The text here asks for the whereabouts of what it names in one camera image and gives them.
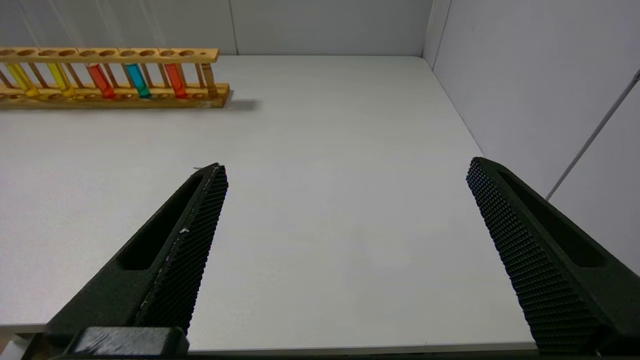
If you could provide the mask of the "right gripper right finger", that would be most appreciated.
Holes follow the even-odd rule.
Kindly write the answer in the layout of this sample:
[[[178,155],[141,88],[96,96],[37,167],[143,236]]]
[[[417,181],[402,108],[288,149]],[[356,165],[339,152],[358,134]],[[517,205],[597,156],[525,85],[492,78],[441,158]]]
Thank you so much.
[[[640,278],[498,162],[467,185],[540,352],[637,352]]]

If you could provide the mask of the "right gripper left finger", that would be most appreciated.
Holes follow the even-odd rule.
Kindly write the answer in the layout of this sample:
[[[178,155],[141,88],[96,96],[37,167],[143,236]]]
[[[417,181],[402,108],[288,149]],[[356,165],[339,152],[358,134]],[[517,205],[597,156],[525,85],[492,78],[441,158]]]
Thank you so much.
[[[89,327],[189,330],[229,182],[196,171],[46,324],[56,346]]]

